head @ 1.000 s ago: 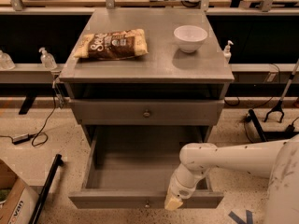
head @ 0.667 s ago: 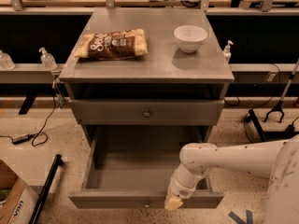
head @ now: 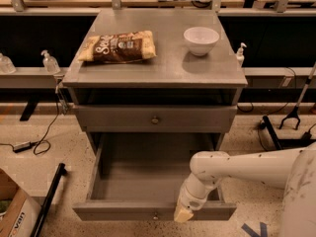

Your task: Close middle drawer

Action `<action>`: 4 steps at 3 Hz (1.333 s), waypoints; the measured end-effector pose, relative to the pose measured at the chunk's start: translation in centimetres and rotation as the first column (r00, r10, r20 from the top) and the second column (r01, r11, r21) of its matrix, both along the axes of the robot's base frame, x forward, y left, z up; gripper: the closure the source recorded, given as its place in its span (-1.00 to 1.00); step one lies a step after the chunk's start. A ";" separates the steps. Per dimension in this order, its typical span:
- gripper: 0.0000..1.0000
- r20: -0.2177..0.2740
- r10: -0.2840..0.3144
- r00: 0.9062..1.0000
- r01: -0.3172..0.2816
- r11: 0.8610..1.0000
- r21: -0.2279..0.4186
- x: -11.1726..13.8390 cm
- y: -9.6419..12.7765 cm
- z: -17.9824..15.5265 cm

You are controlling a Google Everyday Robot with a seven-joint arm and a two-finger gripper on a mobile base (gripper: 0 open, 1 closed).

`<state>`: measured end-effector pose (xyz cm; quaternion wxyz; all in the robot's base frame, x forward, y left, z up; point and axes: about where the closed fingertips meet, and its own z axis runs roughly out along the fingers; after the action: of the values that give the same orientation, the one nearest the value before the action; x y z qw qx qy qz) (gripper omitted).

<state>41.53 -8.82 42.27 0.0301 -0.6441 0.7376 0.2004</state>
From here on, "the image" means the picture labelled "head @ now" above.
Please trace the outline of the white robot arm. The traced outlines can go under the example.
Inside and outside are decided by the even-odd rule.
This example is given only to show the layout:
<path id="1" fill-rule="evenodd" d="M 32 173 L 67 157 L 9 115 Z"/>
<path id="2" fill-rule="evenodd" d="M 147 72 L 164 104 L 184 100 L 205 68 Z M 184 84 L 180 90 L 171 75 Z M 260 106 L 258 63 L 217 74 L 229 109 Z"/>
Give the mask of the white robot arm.
<path id="1" fill-rule="evenodd" d="M 284 190 L 278 237 L 316 237 L 316 143 L 306 147 L 230 156 L 201 151 L 190 161 L 174 212 L 189 221 L 225 178 L 260 182 Z"/>

